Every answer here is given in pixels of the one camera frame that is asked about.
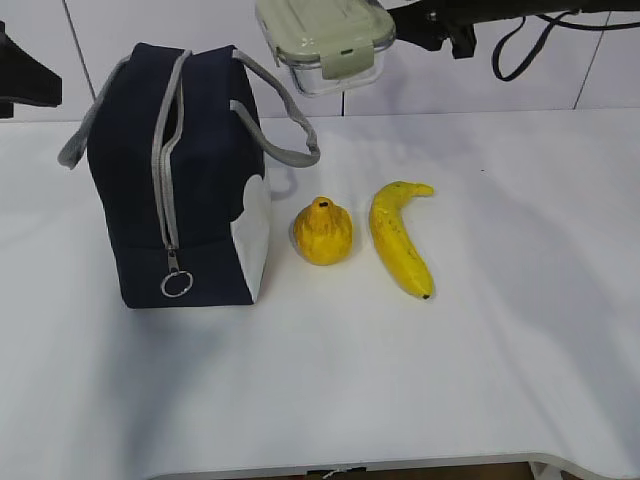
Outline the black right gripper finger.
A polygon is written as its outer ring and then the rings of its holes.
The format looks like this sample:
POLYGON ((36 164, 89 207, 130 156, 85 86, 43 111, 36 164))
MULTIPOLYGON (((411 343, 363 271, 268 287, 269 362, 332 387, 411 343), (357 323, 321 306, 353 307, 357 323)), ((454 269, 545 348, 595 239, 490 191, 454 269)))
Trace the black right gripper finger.
POLYGON ((440 51, 449 40, 454 59, 475 54, 475 21, 456 1, 415 1, 387 12, 394 20, 397 40, 429 52, 440 51))

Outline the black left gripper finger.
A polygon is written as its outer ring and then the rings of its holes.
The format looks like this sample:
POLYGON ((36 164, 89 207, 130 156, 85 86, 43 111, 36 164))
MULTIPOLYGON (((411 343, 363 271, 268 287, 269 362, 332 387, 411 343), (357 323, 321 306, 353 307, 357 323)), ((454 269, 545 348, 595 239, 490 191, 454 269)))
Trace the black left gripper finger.
POLYGON ((1 23, 1 118, 14 117, 16 104, 56 108, 62 104, 62 78, 22 50, 1 23))

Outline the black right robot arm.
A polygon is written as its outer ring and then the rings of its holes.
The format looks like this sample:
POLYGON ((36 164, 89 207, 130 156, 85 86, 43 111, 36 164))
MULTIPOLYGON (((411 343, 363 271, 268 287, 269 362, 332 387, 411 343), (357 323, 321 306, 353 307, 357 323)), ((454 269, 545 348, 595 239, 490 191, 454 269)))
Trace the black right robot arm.
POLYGON ((427 51, 442 49, 449 40, 456 59, 470 58, 477 44, 474 27, 480 23, 570 12, 637 12, 638 0, 458 0, 406 1, 384 4, 391 15, 396 38, 427 51))

